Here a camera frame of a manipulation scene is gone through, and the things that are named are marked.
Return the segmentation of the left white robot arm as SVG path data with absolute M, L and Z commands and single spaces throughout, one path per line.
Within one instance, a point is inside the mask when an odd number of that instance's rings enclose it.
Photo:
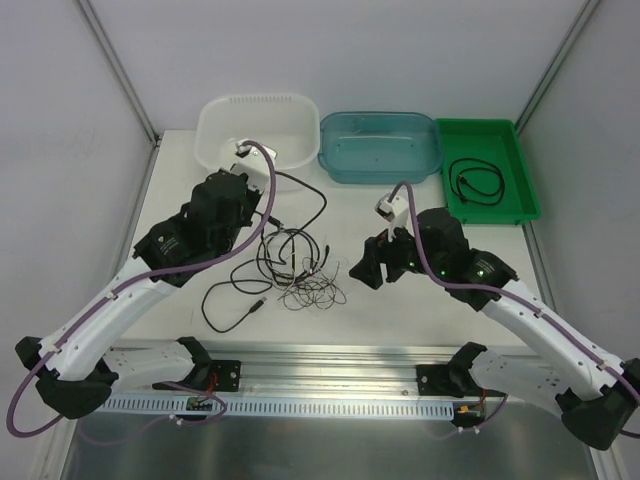
M 204 390 L 213 361 L 192 336 L 164 346 L 116 352 L 113 344 L 152 307 L 196 274 L 233 258 L 261 233 L 242 243 L 261 198 L 275 200 L 275 177 L 249 167 L 221 169 L 197 184 L 180 210 L 150 228 L 132 256 L 92 305 L 43 338 L 21 339 L 16 353 L 45 405 L 74 420 L 109 397 L 138 387 Z

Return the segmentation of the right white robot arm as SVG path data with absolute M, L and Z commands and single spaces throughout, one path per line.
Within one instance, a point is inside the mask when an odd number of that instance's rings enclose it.
M 549 309 L 513 268 L 470 247 L 461 223 L 444 208 L 410 216 L 401 198 L 375 208 L 388 226 L 364 243 L 349 275 L 377 290 L 405 273 L 430 276 L 455 300 L 515 334 L 547 369 L 508 360 L 468 342 L 428 375 L 427 388 L 457 398 L 495 391 L 558 417 L 584 444 L 606 450 L 639 407 L 639 361 L 598 347 Z

